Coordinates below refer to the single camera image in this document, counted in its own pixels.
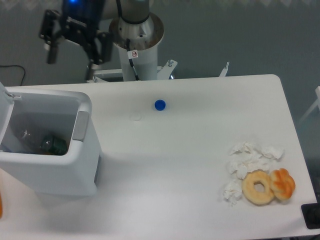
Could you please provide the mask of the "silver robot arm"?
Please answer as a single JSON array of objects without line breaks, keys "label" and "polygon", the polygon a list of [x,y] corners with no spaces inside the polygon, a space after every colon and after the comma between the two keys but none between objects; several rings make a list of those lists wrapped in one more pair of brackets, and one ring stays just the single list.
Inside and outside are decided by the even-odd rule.
[{"label": "silver robot arm", "polygon": [[147,0],[64,0],[60,11],[47,9],[42,19],[39,37],[48,50],[46,62],[56,63],[62,41],[78,44],[88,57],[86,79],[90,80],[94,68],[111,59],[114,37],[99,29],[100,22],[119,17],[140,24],[149,15]]}]

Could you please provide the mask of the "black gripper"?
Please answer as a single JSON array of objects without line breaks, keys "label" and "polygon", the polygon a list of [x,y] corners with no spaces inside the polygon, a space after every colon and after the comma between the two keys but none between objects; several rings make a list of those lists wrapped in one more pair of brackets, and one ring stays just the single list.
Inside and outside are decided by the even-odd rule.
[{"label": "black gripper", "polygon": [[99,66],[111,60],[113,34],[100,31],[103,0],[64,0],[61,14],[57,10],[44,12],[39,38],[44,40],[47,64],[55,64],[59,44],[63,39],[84,47],[88,57],[86,80],[92,80]]}]

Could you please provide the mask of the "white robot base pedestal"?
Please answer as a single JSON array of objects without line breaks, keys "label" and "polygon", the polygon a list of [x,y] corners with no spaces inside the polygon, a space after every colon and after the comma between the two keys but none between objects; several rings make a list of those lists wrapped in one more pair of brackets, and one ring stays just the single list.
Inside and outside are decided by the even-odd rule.
[{"label": "white robot base pedestal", "polygon": [[113,44],[118,50],[123,80],[156,80],[158,45],[165,31],[161,19],[153,13],[139,24],[115,18],[109,25],[109,31],[113,34]]}]

